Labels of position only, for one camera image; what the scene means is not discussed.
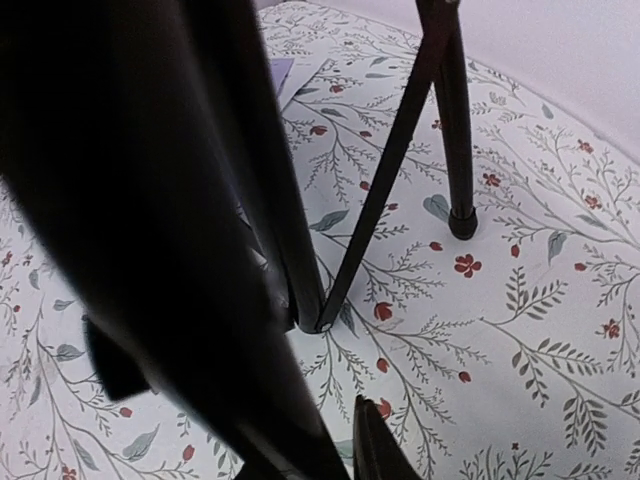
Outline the black perforated music stand desk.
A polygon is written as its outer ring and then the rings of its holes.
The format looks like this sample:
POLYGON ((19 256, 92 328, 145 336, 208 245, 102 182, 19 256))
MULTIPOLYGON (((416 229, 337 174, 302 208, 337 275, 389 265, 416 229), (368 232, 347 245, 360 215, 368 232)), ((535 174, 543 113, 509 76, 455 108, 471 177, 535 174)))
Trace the black perforated music stand desk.
POLYGON ((1 473, 348 473, 288 342, 320 286, 248 1, 1 5, 1 473))

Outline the black folding tripod stand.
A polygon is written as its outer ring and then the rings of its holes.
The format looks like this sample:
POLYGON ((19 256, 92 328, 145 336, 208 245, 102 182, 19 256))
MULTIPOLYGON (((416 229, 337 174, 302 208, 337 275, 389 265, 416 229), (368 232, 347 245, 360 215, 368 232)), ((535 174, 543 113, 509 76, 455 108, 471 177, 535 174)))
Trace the black folding tripod stand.
POLYGON ((416 3, 423 37, 378 168, 346 249, 333 288, 320 310, 299 328, 318 334, 331 328, 346 300, 375 226, 392 190, 431 88, 435 89, 442 124, 450 192, 448 226, 459 240, 471 239, 478 220, 474 206, 470 103, 458 1, 416 3))

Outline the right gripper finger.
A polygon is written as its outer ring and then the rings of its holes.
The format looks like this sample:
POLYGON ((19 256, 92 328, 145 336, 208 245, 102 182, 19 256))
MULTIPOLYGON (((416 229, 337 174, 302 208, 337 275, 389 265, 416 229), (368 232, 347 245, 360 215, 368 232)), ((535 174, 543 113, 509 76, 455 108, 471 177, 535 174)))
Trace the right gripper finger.
POLYGON ((360 480, 420 479, 376 404, 362 395, 354 405, 353 468, 354 478, 360 480))

